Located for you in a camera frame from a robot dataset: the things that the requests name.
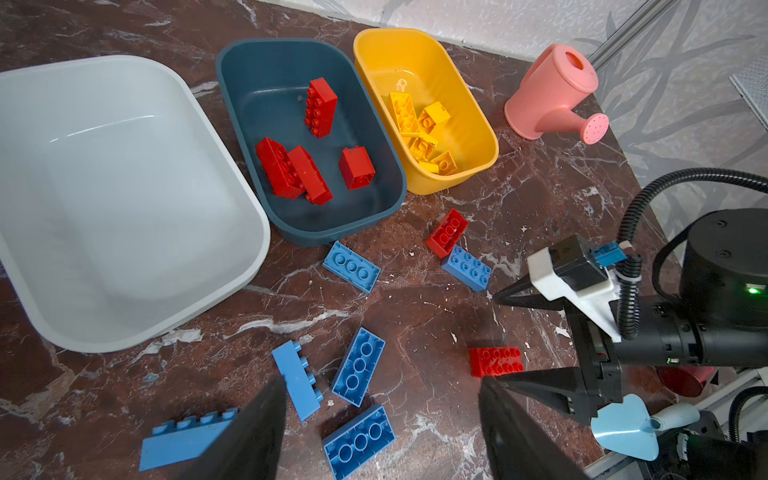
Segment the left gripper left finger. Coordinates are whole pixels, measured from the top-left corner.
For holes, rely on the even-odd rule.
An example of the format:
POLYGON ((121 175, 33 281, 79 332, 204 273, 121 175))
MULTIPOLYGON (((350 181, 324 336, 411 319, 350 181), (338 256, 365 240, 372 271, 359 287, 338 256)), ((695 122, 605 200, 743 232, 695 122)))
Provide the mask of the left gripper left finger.
POLYGON ((286 424, 287 389, 273 377, 182 479, 274 479, 286 424))

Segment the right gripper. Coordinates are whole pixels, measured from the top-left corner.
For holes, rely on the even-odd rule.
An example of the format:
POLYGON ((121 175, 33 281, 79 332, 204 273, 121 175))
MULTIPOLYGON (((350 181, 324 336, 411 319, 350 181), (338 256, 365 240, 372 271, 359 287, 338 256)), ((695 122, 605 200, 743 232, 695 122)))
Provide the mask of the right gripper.
MULTIPOLYGON (((561 299, 548 300, 534 290, 528 274, 493 295, 493 302, 507 307, 563 311, 561 299)), ((498 376, 507 390, 532 398, 582 425, 589 425, 600 408, 623 399, 622 368, 632 366, 700 365, 701 324, 683 309, 657 296, 640 301, 638 335, 614 342, 570 303, 565 317, 571 328, 579 367, 534 370, 498 376)))

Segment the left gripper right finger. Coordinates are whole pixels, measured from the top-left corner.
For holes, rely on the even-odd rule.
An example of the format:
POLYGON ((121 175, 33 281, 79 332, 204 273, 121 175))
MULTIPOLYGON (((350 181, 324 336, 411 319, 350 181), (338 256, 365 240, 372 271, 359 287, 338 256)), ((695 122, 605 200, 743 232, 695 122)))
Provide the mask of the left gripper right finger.
POLYGON ((493 377, 481 381, 478 405, 495 479, 585 479, 573 462, 493 377))

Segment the red lego brick bottom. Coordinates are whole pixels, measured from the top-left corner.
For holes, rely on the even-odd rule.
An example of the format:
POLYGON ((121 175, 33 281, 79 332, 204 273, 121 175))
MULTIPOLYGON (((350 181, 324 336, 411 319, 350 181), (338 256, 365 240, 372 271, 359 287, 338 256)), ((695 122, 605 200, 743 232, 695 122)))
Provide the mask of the red lego brick bottom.
POLYGON ((471 348, 468 350, 471 375, 499 377, 525 370, 517 347, 471 348))

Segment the blue lego brick diagonal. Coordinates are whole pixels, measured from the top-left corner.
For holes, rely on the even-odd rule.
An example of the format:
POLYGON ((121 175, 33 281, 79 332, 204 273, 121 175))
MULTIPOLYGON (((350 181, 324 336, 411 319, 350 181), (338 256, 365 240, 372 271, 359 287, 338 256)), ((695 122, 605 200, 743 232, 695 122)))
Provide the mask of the blue lego brick diagonal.
POLYGON ((386 342, 361 327, 348 347, 331 385, 341 399, 359 407, 381 358, 386 342))

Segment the yellow lego small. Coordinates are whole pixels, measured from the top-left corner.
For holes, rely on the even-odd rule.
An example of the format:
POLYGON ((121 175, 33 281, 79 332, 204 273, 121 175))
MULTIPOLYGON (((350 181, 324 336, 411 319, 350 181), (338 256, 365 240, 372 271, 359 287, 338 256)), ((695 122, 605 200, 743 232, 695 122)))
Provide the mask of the yellow lego small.
POLYGON ((419 133, 409 144, 409 151, 417 161, 428 161, 433 154, 438 141, 429 134, 419 133))

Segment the yellow lego square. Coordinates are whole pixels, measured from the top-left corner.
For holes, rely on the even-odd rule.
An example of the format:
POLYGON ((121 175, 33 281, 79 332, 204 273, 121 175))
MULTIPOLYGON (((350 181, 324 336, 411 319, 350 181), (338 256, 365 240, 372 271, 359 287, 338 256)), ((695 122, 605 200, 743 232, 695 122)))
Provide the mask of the yellow lego square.
POLYGON ((419 129, 431 133, 437 126, 445 124, 451 118, 448 110, 439 101, 427 105, 418 117, 419 129))

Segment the small red lego brick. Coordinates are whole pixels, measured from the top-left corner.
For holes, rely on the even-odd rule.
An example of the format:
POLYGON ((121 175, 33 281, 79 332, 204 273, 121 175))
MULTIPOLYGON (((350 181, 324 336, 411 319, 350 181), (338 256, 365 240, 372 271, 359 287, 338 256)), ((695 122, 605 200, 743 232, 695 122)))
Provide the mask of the small red lego brick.
POLYGON ((339 168, 348 190, 368 186, 375 176, 375 168, 365 147, 344 148, 339 168))

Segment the red lego brick top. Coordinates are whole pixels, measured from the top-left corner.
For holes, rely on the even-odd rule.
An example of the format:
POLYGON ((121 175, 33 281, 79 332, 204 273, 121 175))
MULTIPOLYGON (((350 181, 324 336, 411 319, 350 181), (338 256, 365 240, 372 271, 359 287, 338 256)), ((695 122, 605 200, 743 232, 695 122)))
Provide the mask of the red lego brick top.
POLYGON ((276 196, 296 199, 305 193, 305 187, 282 144, 265 137, 255 149, 276 196))

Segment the yellow curved lego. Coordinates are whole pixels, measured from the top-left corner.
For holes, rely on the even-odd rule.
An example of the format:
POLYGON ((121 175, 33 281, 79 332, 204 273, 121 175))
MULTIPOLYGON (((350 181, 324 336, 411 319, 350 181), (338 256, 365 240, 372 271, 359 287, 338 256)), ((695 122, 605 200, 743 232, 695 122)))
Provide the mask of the yellow curved lego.
POLYGON ((417 136, 419 125, 411 95, 391 92, 389 99, 399 133, 404 137, 417 136))

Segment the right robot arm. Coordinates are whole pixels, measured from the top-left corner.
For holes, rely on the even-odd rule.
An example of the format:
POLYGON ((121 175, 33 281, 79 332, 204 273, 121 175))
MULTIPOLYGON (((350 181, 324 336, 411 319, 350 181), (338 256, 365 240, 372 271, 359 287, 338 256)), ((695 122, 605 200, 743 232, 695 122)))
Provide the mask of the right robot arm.
POLYGON ((527 273, 495 303, 561 311, 574 367, 504 374, 502 387, 588 424, 622 399, 622 369, 745 367, 767 363, 767 212, 719 210, 695 220, 655 255, 653 294, 639 292, 643 260, 633 240, 646 208, 678 184, 712 182, 765 192, 767 181, 723 168, 665 174, 626 210, 615 242, 600 248, 573 235, 527 260, 527 273))

